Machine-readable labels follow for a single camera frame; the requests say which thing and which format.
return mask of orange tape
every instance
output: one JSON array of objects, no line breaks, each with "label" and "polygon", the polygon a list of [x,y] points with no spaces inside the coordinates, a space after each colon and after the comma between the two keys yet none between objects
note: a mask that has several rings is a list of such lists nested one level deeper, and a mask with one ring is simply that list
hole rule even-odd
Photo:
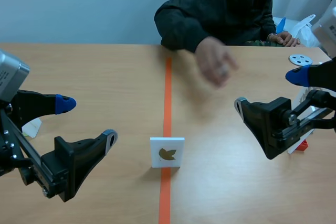
[{"label": "orange tape", "polygon": [[[163,137],[172,136],[172,58],[166,59],[164,84]],[[170,224],[171,169],[161,169],[159,224]]]}]

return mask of person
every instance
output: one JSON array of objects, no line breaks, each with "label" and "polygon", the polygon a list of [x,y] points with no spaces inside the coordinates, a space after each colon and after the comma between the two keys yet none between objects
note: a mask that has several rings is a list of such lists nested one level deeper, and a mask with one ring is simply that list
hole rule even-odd
[{"label": "person", "polygon": [[276,34],[272,0],[169,0],[155,13],[161,44],[195,53],[203,76],[217,87],[238,64],[229,47],[295,47],[299,39]]}]

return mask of sleeve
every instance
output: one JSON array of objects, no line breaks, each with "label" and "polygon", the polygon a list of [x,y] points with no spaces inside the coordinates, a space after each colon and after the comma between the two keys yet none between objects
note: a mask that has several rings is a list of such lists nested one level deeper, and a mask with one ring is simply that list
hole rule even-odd
[{"label": "sleeve", "polygon": [[261,18],[261,39],[266,40],[268,35],[276,33],[276,26],[272,15],[273,0],[266,0],[264,5],[263,17]]},{"label": "sleeve", "polygon": [[276,26],[272,15],[273,1],[269,0],[263,10],[263,17],[261,18],[261,39],[266,40],[268,35],[276,33]]},{"label": "sleeve", "polygon": [[198,44],[209,36],[197,20],[196,5],[197,0],[170,0],[157,10],[154,21],[164,47],[195,52]]}]

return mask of blurred hand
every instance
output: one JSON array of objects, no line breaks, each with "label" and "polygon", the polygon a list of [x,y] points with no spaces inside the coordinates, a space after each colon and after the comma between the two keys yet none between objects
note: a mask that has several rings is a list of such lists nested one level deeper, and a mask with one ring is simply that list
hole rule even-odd
[{"label": "blurred hand", "polygon": [[216,87],[227,83],[230,67],[238,69],[229,47],[213,37],[207,37],[198,44],[195,58],[203,76]]},{"label": "blurred hand", "polygon": [[296,45],[301,44],[300,39],[293,38],[292,35],[287,31],[283,31],[282,33],[279,33],[277,35],[271,35],[268,40],[271,42],[282,44],[285,47],[296,47]]}]

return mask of brown leaf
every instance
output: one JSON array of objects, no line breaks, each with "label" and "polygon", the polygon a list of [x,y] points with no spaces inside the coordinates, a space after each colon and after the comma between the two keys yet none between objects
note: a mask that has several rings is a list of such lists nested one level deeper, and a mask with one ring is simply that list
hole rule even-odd
[{"label": "brown leaf", "polygon": [[161,148],[159,150],[159,156],[160,158],[164,160],[175,160],[175,157],[173,157],[175,153],[176,153],[176,150],[166,151],[164,148]]}]

